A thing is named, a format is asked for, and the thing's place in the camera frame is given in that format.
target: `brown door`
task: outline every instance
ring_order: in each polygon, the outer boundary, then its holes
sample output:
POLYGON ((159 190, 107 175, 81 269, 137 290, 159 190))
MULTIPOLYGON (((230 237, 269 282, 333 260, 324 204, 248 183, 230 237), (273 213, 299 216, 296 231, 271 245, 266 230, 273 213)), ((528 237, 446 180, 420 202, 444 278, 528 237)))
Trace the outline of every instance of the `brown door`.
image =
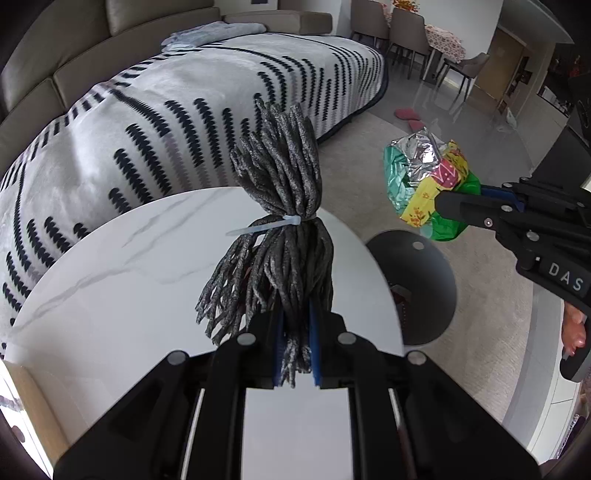
POLYGON ((476 85, 495 100, 501 100, 521 60, 523 45, 497 28, 488 53, 491 57, 476 79, 476 85))

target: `silver foil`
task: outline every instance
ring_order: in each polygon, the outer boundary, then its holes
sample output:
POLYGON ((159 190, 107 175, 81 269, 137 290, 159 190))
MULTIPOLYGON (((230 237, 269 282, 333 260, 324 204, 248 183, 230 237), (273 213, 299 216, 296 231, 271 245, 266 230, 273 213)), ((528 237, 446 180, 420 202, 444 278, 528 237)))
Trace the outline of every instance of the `silver foil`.
POLYGON ((394 140, 391 146, 399 149, 408 160, 411 187, 417 187, 441 162, 446 144, 423 128, 416 133, 394 140))

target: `white zip tie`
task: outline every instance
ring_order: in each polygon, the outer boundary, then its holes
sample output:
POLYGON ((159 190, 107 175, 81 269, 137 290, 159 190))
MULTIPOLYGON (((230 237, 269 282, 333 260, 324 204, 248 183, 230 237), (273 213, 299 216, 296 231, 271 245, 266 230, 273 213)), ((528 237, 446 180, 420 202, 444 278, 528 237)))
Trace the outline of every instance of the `white zip tie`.
MULTIPOLYGON (((316 218, 316 214, 312 215, 308 220, 312 220, 316 218)), ((231 232, 226 233, 226 236, 240 236, 246 235, 247 233, 257 233, 257 232, 265 232, 267 230, 271 230, 272 228, 279 228, 280 226, 284 225, 299 225, 301 223, 301 216, 299 215, 284 215, 283 220, 279 220, 278 222, 271 222, 266 223, 265 225, 255 225, 249 226, 247 228, 240 228, 238 230, 232 230, 231 232)))

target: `human hand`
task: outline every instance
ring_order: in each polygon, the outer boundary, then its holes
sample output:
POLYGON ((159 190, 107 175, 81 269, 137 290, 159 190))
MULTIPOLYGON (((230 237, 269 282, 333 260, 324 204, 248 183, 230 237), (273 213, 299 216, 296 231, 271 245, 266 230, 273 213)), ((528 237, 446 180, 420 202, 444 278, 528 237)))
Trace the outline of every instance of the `human hand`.
POLYGON ((585 314, 570 303, 564 302, 562 320, 562 344, 569 356, 573 356, 577 348, 585 346, 586 336, 583 321, 585 314))

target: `pink slipper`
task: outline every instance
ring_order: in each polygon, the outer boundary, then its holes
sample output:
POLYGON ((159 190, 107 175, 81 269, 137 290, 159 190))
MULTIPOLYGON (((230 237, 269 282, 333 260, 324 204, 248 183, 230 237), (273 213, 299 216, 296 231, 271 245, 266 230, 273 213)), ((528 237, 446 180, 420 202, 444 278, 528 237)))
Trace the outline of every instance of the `pink slipper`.
POLYGON ((418 132, 419 130, 425 128, 425 124, 420 120, 409 120, 408 126, 411 128, 413 132, 418 132))
POLYGON ((420 120, 421 117, 412 108, 397 108, 394 115, 400 120, 420 120))

